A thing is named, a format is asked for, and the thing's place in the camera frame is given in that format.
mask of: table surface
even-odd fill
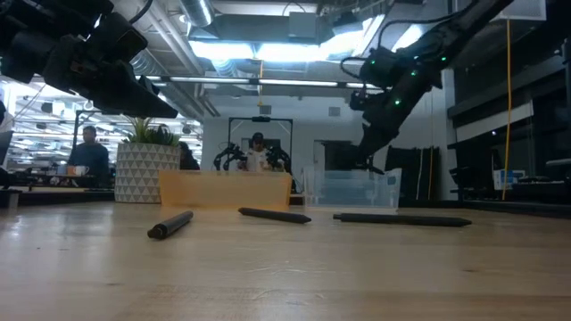
[[[305,226],[111,202],[0,213],[2,320],[568,320],[571,221],[473,210],[465,228]]]

